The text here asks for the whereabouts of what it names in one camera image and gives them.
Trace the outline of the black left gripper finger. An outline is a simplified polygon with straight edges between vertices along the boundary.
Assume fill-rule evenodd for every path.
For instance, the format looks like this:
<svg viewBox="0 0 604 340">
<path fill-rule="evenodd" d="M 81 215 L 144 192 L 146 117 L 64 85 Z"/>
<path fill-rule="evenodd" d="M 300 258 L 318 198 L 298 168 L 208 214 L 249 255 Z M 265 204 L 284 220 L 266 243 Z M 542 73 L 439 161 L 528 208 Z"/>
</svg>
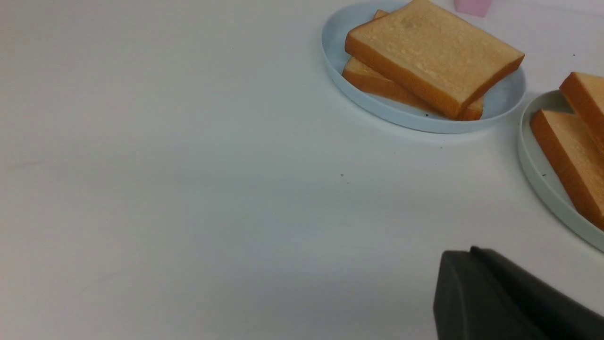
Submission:
<svg viewBox="0 0 604 340">
<path fill-rule="evenodd" d="M 433 314 L 440 340 L 601 340 L 603 316 L 495 250 L 442 253 Z"/>
</svg>

